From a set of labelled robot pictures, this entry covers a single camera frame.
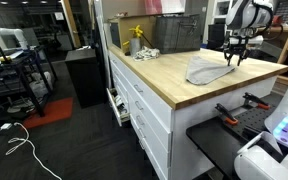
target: wall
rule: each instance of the wall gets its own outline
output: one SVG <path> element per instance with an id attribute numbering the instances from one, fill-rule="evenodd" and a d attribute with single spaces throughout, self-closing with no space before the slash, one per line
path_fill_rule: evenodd
<path id="1" fill-rule="evenodd" d="M 144 15 L 144 0 L 102 0 L 103 19 L 113 18 L 118 12 L 128 12 L 129 16 Z"/>

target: black cabinet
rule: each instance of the black cabinet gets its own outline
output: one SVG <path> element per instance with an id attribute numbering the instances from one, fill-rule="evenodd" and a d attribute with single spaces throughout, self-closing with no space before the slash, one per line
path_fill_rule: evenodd
<path id="1" fill-rule="evenodd" d="M 95 50 L 69 51 L 65 60 L 82 108 L 104 103 L 104 86 Z"/>

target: blue light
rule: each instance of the blue light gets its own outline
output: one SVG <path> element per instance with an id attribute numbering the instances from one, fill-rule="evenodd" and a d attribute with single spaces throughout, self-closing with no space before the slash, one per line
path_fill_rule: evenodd
<path id="1" fill-rule="evenodd" d="M 283 129 L 283 128 L 285 128 L 285 126 L 286 126 L 286 124 L 280 123 L 280 124 L 278 125 L 278 128 Z"/>
<path id="2" fill-rule="evenodd" d="M 286 116 L 282 122 L 288 124 L 288 116 Z"/>
<path id="3" fill-rule="evenodd" d="M 281 129 L 277 129 L 277 128 L 276 128 L 276 129 L 274 130 L 274 133 L 276 133 L 276 134 L 279 134 L 280 132 L 281 132 Z"/>

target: drawer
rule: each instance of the drawer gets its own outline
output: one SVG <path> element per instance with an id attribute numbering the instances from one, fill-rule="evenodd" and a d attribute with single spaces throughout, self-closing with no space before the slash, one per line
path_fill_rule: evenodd
<path id="1" fill-rule="evenodd" d="M 147 103 L 164 127 L 170 131 L 172 108 L 126 66 L 124 76 L 136 94 Z"/>
<path id="2" fill-rule="evenodd" d="M 117 58 L 112 52 L 110 52 L 110 59 L 112 64 L 113 76 L 114 73 L 119 77 L 122 74 L 127 79 L 130 87 L 134 89 L 153 109 L 155 114 L 160 118 L 162 124 L 171 130 L 171 116 L 172 108 L 165 103 L 150 87 L 148 87 L 135 73 L 133 73 L 119 58 Z"/>
<path id="3" fill-rule="evenodd" d="M 150 162 L 157 174 L 157 176 L 159 177 L 159 179 L 167 179 L 167 177 L 165 177 L 165 175 L 162 173 L 161 168 L 159 167 L 159 165 L 157 164 L 156 158 L 154 157 L 154 155 L 152 154 L 146 140 L 141 136 L 140 132 L 139 132 L 139 127 L 136 123 L 136 121 L 134 120 L 133 116 L 130 115 L 131 118 L 131 124 L 134 128 L 134 131 L 139 139 L 139 144 L 142 147 L 142 149 L 146 152 L 148 158 L 150 159 Z"/>
<path id="4" fill-rule="evenodd" d="M 121 114 L 121 112 L 118 110 L 118 108 L 116 106 L 115 97 L 112 95 L 114 92 L 116 92 L 116 89 L 106 89 L 108 100 L 109 100 L 110 105 L 113 109 L 113 112 L 116 116 L 117 122 L 120 126 L 122 126 L 123 122 L 130 120 L 130 113 Z"/>
<path id="5" fill-rule="evenodd" d="M 111 63 L 111 68 L 112 68 L 113 77 L 120 77 L 122 72 L 114 63 Z"/>
<path id="6" fill-rule="evenodd" d="M 124 71 L 125 65 L 111 51 L 109 51 L 111 64 L 114 64 L 121 72 Z"/>
<path id="7" fill-rule="evenodd" d="M 146 118 L 139 110 L 134 109 L 134 106 L 135 101 L 133 101 L 133 99 L 130 99 L 130 108 L 132 114 L 131 121 L 134 121 L 137 125 L 138 136 L 146 141 L 148 147 L 151 150 L 151 153 L 156 158 L 157 164 L 161 168 L 163 174 L 168 174 L 171 153 L 165 150 L 161 141 L 153 132 L 152 127 L 149 125 L 149 123 L 147 123 Z"/>
<path id="8" fill-rule="evenodd" d="M 129 91 L 129 96 L 134 100 L 134 102 L 129 101 L 129 107 L 135 120 L 141 122 L 142 119 L 145 119 L 146 124 L 152 128 L 160 143 L 163 145 L 164 150 L 170 152 L 172 133 L 163 126 L 151 108 L 149 108 L 149 106 L 134 91 Z"/>
<path id="9" fill-rule="evenodd" d="M 117 77 L 115 77 L 115 80 L 113 80 L 113 82 L 114 82 L 117 93 L 121 96 L 122 101 L 125 104 L 126 109 L 130 110 L 129 103 L 128 103 L 128 93 L 124 85 L 121 83 L 121 81 Z"/>

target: wooden countertop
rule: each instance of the wooden countertop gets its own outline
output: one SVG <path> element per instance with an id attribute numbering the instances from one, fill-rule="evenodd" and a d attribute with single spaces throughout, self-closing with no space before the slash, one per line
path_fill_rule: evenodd
<path id="1" fill-rule="evenodd" d="M 124 62 L 139 78 L 175 110 L 196 104 L 241 87 L 287 72 L 285 65 L 247 59 L 240 67 L 222 78 L 204 86 L 186 81 L 186 70 L 192 56 L 200 56 L 209 61 L 226 65 L 221 52 L 201 49 L 195 52 L 161 55 L 157 59 L 136 62 L 125 56 L 116 46 L 109 50 Z M 238 57 L 232 59 L 236 66 Z"/>

